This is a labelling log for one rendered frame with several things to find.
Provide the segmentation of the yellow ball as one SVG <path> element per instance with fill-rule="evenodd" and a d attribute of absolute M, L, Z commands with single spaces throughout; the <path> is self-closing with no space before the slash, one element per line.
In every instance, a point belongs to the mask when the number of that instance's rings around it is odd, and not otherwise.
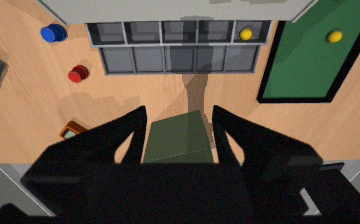
<path fill-rule="evenodd" d="M 328 35 L 328 41 L 329 42 L 337 42 L 341 39 L 342 33 L 340 31 L 333 31 Z"/>
<path fill-rule="evenodd" d="M 252 36 L 252 31 L 249 28 L 245 28 L 240 32 L 240 38 L 242 40 L 248 40 Z"/>

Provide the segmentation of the orange-brown flat block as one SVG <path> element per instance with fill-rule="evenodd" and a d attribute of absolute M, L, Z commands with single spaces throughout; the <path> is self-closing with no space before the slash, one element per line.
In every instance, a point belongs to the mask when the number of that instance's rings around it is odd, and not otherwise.
<path fill-rule="evenodd" d="M 85 129 L 84 127 L 82 127 L 81 125 L 77 124 L 74 121 L 70 121 L 64 127 L 64 129 L 59 133 L 59 136 L 61 138 L 65 139 L 65 138 L 69 138 L 69 137 L 72 137 L 74 135 L 77 135 L 79 133 L 82 133 L 84 131 L 87 131 L 87 129 Z"/>

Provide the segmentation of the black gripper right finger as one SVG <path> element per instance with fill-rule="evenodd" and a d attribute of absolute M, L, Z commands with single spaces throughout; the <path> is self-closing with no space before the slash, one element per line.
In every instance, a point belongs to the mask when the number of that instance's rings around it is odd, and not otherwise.
<path fill-rule="evenodd" d="M 250 197 L 258 193 L 300 192 L 323 165 L 305 142 L 241 118 L 214 105 L 212 125 L 219 163 L 241 168 Z M 242 167 L 226 132 L 244 153 Z"/>

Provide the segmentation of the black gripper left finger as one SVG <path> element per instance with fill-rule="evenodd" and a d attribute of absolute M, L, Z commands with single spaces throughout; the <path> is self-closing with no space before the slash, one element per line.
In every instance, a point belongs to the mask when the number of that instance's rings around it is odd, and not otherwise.
<path fill-rule="evenodd" d="M 121 163 L 141 163 L 146 127 L 146 106 L 142 105 L 117 119 L 48 146 L 36 161 L 115 162 L 117 149 L 134 132 Z"/>

